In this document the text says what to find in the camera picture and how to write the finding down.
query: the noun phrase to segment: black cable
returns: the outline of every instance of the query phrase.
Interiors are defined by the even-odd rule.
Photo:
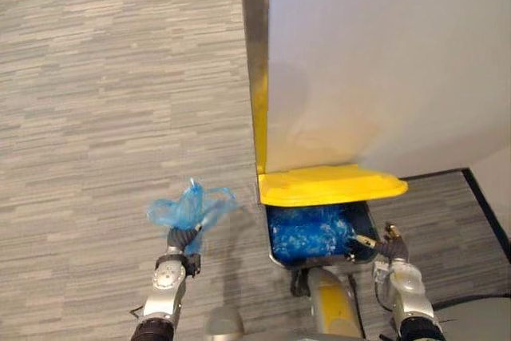
[[[137,314],[137,312],[143,308],[144,305],[140,305],[139,307],[136,307],[135,309],[132,309],[131,311],[129,311],[129,314],[132,315],[133,317],[135,317],[136,319],[139,318],[139,315]]]
[[[383,304],[383,302],[380,300],[380,295],[378,294],[378,283],[374,283],[374,295],[376,296],[376,301],[380,304],[380,307],[385,309],[386,311],[392,311],[389,307]]]
[[[387,337],[386,335],[380,335],[380,339],[382,341],[394,341],[391,337]]]
[[[364,326],[362,325],[362,316],[360,314],[360,306],[358,305],[358,294],[357,294],[357,281],[353,277],[352,274],[348,275],[348,281],[351,285],[351,290],[353,291],[353,300],[355,301],[355,309],[357,310],[358,323],[360,324],[360,331],[362,332],[362,337],[366,338],[366,331],[364,330]]]

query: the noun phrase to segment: blue bag in bin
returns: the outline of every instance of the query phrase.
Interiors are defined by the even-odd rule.
[[[267,212],[271,248],[284,264],[345,254],[355,237],[342,204],[271,207]]]

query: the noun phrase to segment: bin opening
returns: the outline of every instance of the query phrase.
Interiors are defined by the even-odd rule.
[[[371,261],[372,249],[354,240],[355,233],[378,238],[365,201],[307,207],[266,206],[271,257],[285,268],[332,265],[352,255],[355,263]]]

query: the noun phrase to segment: gray carpet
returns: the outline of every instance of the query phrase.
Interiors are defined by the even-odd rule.
[[[190,176],[245,209],[208,234],[179,338],[222,304],[248,331],[312,326],[267,257],[240,0],[0,0],[0,47],[0,339],[127,339],[165,248],[145,206]],[[370,206],[400,225],[433,301],[507,288],[461,174]],[[374,338],[389,316],[360,269]]]

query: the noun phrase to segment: black baseboard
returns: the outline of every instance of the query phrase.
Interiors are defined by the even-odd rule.
[[[481,206],[482,212],[485,214],[486,219],[488,220],[489,226],[492,228],[493,233],[497,237],[499,244],[501,245],[502,250],[505,253],[505,256],[508,258],[508,261],[511,263],[511,246],[509,244],[509,238],[502,228],[501,224],[498,222],[497,217],[495,216],[495,212],[489,206],[488,201],[486,201],[485,195],[483,194],[479,184],[472,171],[469,168],[462,169],[461,172],[465,177],[467,184],[472,189],[473,195],[476,197],[477,202]]]
[[[400,179],[404,181],[411,181],[411,180],[417,180],[417,179],[423,179],[425,177],[433,177],[433,176],[441,176],[446,175],[448,173],[456,173],[456,172],[463,172],[464,168],[456,168],[456,169],[447,169],[446,171],[439,171],[439,172],[432,172],[432,173],[424,173],[422,175],[416,175],[416,176],[407,176],[407,177],[399,177]]]

